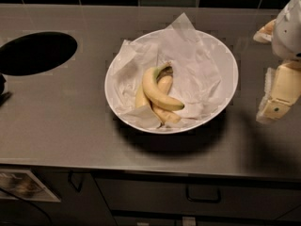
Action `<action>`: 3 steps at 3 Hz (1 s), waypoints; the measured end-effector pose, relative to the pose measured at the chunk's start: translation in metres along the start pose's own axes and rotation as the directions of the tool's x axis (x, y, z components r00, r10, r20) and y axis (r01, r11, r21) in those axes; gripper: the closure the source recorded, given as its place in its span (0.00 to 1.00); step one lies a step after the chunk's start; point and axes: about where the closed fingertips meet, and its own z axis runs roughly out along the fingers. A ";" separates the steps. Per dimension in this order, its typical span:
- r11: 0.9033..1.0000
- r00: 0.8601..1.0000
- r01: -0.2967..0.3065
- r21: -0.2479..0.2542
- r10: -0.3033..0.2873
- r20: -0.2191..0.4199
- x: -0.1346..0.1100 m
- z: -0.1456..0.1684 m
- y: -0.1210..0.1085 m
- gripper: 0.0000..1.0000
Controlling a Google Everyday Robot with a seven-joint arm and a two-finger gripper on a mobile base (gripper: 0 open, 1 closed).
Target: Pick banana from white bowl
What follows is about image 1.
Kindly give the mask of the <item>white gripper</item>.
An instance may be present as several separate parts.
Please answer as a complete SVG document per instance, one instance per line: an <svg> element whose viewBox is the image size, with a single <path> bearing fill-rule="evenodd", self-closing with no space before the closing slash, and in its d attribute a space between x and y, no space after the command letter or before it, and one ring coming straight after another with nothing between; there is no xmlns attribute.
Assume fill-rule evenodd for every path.
<svg viewBox="0 0 301 226"><path fill-rule="evenodd" d="M301 59L301 0L290 0L275 20L260 28L253 40L272 40L274 54L282 59ZM284 117L301 96L301 63L285 61L276 69L268 68L264 96L256 121L267 124Z"/></svg>

